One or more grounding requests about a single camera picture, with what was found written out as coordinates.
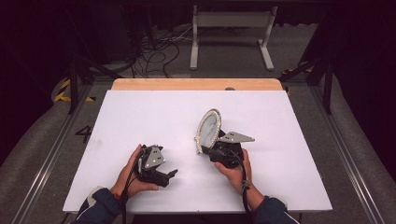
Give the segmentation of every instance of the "person's right hand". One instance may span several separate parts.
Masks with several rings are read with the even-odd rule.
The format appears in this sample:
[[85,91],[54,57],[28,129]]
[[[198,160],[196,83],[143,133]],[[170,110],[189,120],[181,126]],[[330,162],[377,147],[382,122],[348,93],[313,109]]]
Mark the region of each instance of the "person's right hand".
[[[256,208],[263,202],[264,195],[262,195],[258,189],[253,185],[252,182],[252,174],[251,174],[251,166],[250,160],[248,159],[248,152],[246,149],[243,149],[244,152],[244,166],[247,173],[247,181],[250,186],[247,190],[247,204],[252,211],[256,210]],[[233,169],[228,169],[220,162],[215,162],[216,168],[227,176],[228,182],[233,186],[236,192],[239,195],[242,195],[242,167],[237,166]]]
[[[252,185],[251,178],[251,167],[250,161],[248,159],[248,151],[246,149],[242,149],[244,153],[244,166],[247,173],[247,181]],[[216,168],[227,177],[228,182],[230,182],[231,186],[236,190],[239,195],[242,195],[242,167],[237,166],[233,169],[229,169],[225,167],[221,162],[215,162]]]

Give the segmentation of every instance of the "white tabletop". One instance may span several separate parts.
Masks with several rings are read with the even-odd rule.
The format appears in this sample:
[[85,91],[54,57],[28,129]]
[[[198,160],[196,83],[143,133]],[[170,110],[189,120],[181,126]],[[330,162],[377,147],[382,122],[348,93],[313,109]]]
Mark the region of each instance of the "white tabletop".
[[138,144],[163,146],[166,163],[178,169],[166,188],[137,194],[127,210],[135,214],[242,213],[242,199],[205,154],[194,136],[211,108],[221,129],[256,139],[243,143],[253,182],[290,211],[332,210],[316,165],[284,91],[108,91],[82,157],[64,211],[78,211],[97,186],[111,188]]

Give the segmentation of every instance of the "dark sleeve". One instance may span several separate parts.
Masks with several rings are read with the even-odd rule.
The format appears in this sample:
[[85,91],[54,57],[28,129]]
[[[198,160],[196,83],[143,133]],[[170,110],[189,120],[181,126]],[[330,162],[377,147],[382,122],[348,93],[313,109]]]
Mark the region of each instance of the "dark sleeve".
[[264,197],[262,203],[252,213],[254,224],[297,224],[288,214],[286,205],[277,198]]
[[120,201],[109,189],[96,188],[79,209],[77,219],[72,224],[112,223],[120,213]]

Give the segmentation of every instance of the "dark background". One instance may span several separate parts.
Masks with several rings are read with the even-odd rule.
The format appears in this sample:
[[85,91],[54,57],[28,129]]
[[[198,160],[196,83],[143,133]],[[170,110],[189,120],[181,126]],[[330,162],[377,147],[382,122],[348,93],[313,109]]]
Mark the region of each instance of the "dark background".
[[[276,24],[319,23],[325,15],[324,8],[279,7]],[[159,29],[170,30],[191,22],[191,6],[149,10],[152,25],[158,25]],[[334,73],[343,94],[379,158],[396,179],[393,11],[386,4],[364,1],[343,5],[326,15],[330,22],[320,25],[303,61],[320,57],[326,47],[334,49]],[[73,56],[83,55],[98,63],[131,60],[139,53],[146,17],[145,7],[64,7],[47,1],[3,1],[0,7],[1,164],[27,129],[52,107],[51,92],[68,75]],[[106,38],[114,39],[114,36],[119,41],[109,44]]]

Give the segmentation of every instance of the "metal rail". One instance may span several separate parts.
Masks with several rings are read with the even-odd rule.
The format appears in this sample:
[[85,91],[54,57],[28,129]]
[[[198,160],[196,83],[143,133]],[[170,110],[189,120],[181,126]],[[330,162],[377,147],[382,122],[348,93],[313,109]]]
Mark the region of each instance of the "metal rail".
[[367,217],[370,220],[370,223],[373,224],[384,224],[384,219],[379,213],[378,208],[375,205],[373,197],[370,194],[370,191],[367,189],[367,186],[364,182],[361,173],[356,166],[351,154],[349,153],[349,149],[347,148],[344,139],[342,138],[337,125],[332,118],[331,115],[328,115],[326,109],[322,105],[322,96],[318,87],[311,86],[309,87],[311,94],[313,95],[318,107],[320,108],[320,112],[325,119],[327,125],[329,126],[332,136],[337,145],[337,153],[346,168],[346,172],[349,176],[350,181],[352,182],[353,188],[356,190],[359,199],[361,200],[361,204],[363,206],[364,211],[366,212]]
[[73,114],[67,115],[64,125],[62,126],[54,144],[52,145],[52,148],[49,152],[49,155],[45,159],[43,165],[41,166],[40,171],[37,173],[35,176],[35,181],[32,184],[32,187],[30,187],[28,193],[26,194],[25,199],[23,200],[20,209],[18,210],[17,214],[15,215],[14,219],[12,220],[12,223],[18,223],[22,224],[25,223],[27,218],[30,216],[35,203],[38,200],[38,197],[41,194],[41,191],[43,190],[44,186],[47,183],[48,178],[50,177],[50,173],[58,160],[58,157],[62,151],[64,141],[66,136],[69,133],[69,130],[71,126],[73,125],[77,115],[78,111],[81,109],[81,106],[84,104],[85,99],[87,98],[92,86],[83,86],[81,87],[82,90],[80,92],[80,96],[78,97],[78,105],[76,110],[74,111]]

